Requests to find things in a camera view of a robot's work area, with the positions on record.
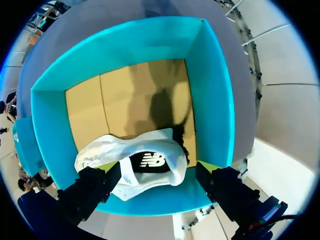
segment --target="cardboard panel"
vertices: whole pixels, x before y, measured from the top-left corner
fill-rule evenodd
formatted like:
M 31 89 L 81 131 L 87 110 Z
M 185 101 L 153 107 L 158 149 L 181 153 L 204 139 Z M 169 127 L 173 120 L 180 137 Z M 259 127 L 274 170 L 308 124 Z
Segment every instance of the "cardboard panel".
M 231 166 L 235 144 L 235 105 L 228 67 L 205 20 L 185 59 L 196 128 L 197 159 Z
M 31 91 L 31 102 L 34 134 L 45 166 L 59 189 L 66 189 L 79 176 L 65 92 Z
M 65 91 L 68 118 L 78 151 L 90 142 L 109 134 L 100 76 L 95 76 Z
M 133 138 L 183 125 L 189 167 L 196 165 L 194 115 L 183 59 L 140 63 L 107 72 L 100 79 L 111 134 Z

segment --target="person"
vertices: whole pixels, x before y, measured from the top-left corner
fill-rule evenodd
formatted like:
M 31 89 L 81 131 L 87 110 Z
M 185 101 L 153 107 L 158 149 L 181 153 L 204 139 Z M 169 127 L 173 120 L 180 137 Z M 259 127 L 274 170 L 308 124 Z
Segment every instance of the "person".
M 33 191 L 34 187 L 44 189 L 49 187 L 53 183 L 54 181 L 50 176 L 46 179 L 43 179 L 40 174 L 37 173 L 36 175 L 31 177 L 22 167 L 20 167 L 19 169 L 18 187 L 23 192 Z
M 6 101 L 0 101 L 0 114 L 5 114 L 6 118 L 15 123 L 17 117 L 17 92 L 10 93 Z
M 3 134 L 3 133 L 7 133 L 8 132 L 8 128 L 5 127 L 5 128 L 2 128 L 0 127 L 0 135 Z

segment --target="wall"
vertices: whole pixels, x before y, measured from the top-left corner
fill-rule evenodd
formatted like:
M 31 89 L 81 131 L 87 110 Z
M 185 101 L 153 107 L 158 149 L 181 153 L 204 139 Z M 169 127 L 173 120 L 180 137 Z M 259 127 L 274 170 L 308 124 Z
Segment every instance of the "wall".
M 268 0 L 245 0 L 238 8 L 253 36 L 288 23 Z M 256 137 L 317 170 L 320 146 L 318 79 L 292 26 L 255 41 L 262 71 Z

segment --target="turquoise bin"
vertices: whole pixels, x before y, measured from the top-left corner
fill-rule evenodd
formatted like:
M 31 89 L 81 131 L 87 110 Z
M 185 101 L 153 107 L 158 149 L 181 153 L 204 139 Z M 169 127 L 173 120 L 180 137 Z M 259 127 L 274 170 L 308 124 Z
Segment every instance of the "turquoise bin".
M 94 76 L 144 62 L 185 59 L 189 76 L 197 159 L 219 167 L 232 163 L 235 113 L 223 52 L 205 19 L 161 16 L 129 21 L 98 32 L 60 56 L 31 89 L 37 144 L 60 189 L 75 182 L 77 148 L 68 120 L 65 91 Z M 98 211 L 160 216 L 211 204 L 188 168 L 179 186 L 154 187 L 128 200 L 114 195 Z

